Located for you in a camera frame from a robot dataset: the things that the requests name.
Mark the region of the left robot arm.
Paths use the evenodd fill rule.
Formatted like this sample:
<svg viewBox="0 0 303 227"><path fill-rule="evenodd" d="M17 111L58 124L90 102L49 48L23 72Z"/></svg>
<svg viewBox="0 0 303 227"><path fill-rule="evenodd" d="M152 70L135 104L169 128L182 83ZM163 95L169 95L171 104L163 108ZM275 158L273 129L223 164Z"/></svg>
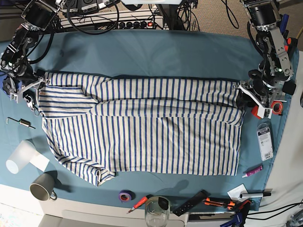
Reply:
<svg viewBox="0 0 303 227"><path fill-rule="evenodd" d="M291 58L297 39L287 37L288 16L279 14L279 1L243 0L241 3L249 17L250 40L263 60L236 89L256 117L271 118L276 98L282 94L293 95L296 89Z"/></svg>

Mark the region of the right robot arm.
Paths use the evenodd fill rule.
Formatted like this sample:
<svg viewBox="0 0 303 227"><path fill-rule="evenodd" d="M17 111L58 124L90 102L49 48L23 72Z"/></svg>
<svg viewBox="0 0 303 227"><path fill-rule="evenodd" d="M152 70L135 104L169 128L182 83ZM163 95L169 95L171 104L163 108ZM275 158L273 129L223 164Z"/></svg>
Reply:
<svg viewBox="0 0 303 227"><path fill-rule="evenodd" d="M44 82L43 76L33 72L32 64L40 62L48 53L53 35L49 44L36 60L28 59L28 50L37 46L39 33L44 32L61 9L61 0L32 0L21 14L24 22L1 54L0 70L3 79L2 90L16 102L22 98L23 93L30 88Z"/></svg>

